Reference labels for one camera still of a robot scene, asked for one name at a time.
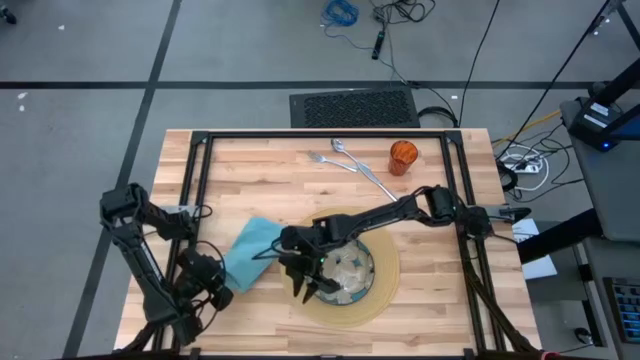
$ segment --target blue towel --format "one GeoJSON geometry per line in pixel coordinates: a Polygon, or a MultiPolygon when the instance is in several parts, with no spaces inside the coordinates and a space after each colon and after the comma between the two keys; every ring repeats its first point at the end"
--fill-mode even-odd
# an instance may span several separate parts
{"type": "MultiPolygon", "coordinates": [[[[273,259],[251,260],[251,258],[271,246],[271,242],[280,236],[284,226],[264,218],[251,218],[225,255],[227,280],[225,285],[232,290],[247,292],[258,280],[273,259]]],[[[275,255],[269,251],[264,255],[275,255]]]]}

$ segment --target wooden table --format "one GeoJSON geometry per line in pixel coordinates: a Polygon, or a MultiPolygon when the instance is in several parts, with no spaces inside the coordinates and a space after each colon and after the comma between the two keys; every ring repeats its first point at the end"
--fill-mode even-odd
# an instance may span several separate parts
{"type": "MultiPolygon", "coordinates": [[[[487,131],[461,132],[476,202],[503,204],[505,199],[487,131]]],[[[151,200],[158,205],[178,204],[191,134],[191,130],[167,131],[151,194],[151,200]]],[[[419,148],[420,157],[403,177],[391,176],[386,170],[389,148],[397,139],[343,140],[347,150],[368,164],[398,197],[422,185],[446,185],[438,140],[411,140],[419,148]]],[[[453,146],[451,149],[461,192],[453,146]]],[[[225,252],[252,216],[296,224],[328,207],[372,208],[390,201],[361,174],[311,162],[306,155],[308,150],[349,162],[331,151],[327,138],[215,140],[204,201],[214,213],[203,219],[199,239],[211,241],[225,252]]],[[[199,153],[196,169],[201,164],[199,153]]],[[[192,186],[196,186],[198,176],[196,171],[192,186]]],[[[193,203],[195,191],[191,193],[193,203]]],[[[495,227],[501,235],[513,236],[508,225],[495,227]]],[[[458,355],[463,348],[474,348],[453,227],[427,228],[417,222],[402,222],[388,226],[387,230],[400,253],[400,285],[391,305],[372,322],[352,329],[332,329],[313,323],[289,305],[274,263],[252,290],[236,294],[232,304],[218,314],[213,325],[191,346],[202,348],[205,354],[237,355],[458,355]]],[[[149,236],[147,241],[158,263],[165,268],[169,243],[157,236],[149,236]]],[[[518,330],[539,347],[515,245],[490,238],[486,247],[498,303],[518,330]]],[[[473,256],[475,247],[469,248],[473,256]]],[[[206,246],[199,246],[198,250],[212,252],[206,246]]],[[[211,314],[209,309],[204,312],[204,323],[211,314]]],[[[129,343],[144,324],[142,294],[132,279],[115,347],[129,343]]],[[[487,345],[492,348],[488,320],[483,327],[487,345]]],[[[170,341],[165,341],[168,348],[170,341]]]]}

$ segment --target orange cup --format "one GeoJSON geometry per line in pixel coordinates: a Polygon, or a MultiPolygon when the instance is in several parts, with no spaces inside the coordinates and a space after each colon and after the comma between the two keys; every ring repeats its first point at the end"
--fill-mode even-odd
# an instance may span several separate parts
{"type": "Polygon", "coordinates": [[[394,176],[402,176],[418,158],[418,148],[409,141],[400,140],[391,145],[389,172],[394,176]]]}

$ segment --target metal spoon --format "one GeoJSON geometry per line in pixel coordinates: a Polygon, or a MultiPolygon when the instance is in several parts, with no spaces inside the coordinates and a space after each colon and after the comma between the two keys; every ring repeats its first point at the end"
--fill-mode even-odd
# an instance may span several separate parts
{"type": "Polygon", "coordinates": [[[320,154],[318,154],[316,152],[309,151],[309,152],[307,152],[307,155],[309,155],[311,160],[313,160],[313,161],[315,161],[317,163],[326,162],[326,163],[329,163],[329,164],[338,165],[338,166],[340,166],[342,168],[345,168],[345,169],[347,169],[347,170],[349,170],[351,172],[358,172],[358,169],[356,169],[356,168],[352,168],[349,165],[345,165],[345,164],[339,163],[337,161],[329,160],[326,157],[324,157],[324,156],[322,156],[322,155],[320,155],[320,154]]]}
{"type": "Polygon", "coordinates": [[[345,155],[347,155],[349,158],[351,158],[351,160],[353,160],[356,165],[358,166],[358,169],[364,174],[364,176],[366,176],[369,180],[371,180],[372,183],[378,185],[378,187],[380,189],[382,189],[382,191],[385,192],[385,194],[387,194],[387,196],[393,200],[393,201],[398,201],[398,198],[396,198],[391,191],[389,191],[386,187],[384,187],[384,185],[382,185],[382,182],[380,181],[380,179],[378,179],[374,174],[373,171],[371,171],[371,169],[361,163],[360,161],[358,161],[358,159],[356,159],[355,157],[353,157],[351,154],[349,154],[347,152],[347,150],[345,150],[344,148],[344,143],[340,140],[340,139],[331,139],[331,147],[333,147],[333,150],[339,153],[343,153],[345,155]]]}

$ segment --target yellow cable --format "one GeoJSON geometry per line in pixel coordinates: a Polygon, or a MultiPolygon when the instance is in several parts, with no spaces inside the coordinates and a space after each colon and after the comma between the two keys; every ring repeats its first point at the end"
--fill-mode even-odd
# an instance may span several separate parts
{"type": "MultiPolygon", "coordinates": [[[[525,127],[522,129],[522,131],[521,131],[520,133],[523,133],[523,132],[525,132],[525,131],[527,131],[527,130],[531,129],[532,127],[534,127],[534,126],[536,126],[536,125],[542,124],[543,122],[547,122],[547,121],[549,121],[549,120],[553,119],[554,117],[556,117],[556,116],[558,116],[558,115],[560,115],[560,110],[556,110],[556,111],[552,112],[551,114],[546,115],[546,116],[544,116],[543,118],[538,119],[538,120],[536,120],[536,121],[532,122],[531,124],[529,124],[529,125],[525,126],[525,127]]],[[[514,137],[516,134],[517,134],[517,132],[514,132],[514,133],[513,133],[513,134],[511,134],[511,135],[508,135],[508,136],[503,137],[502,139],[500,139],[500,140],[496,141],[496,143],[495,143],[495,144],[493,144],[493,147],[496,147],[496,146],[498,146],[498,145],[502,144],[502,143],[503,143],[503,142],[505,142],[505,141],[509,141],[509,140],[511,140],[511,138],[512,138],[512,137],[514,137]]]]}

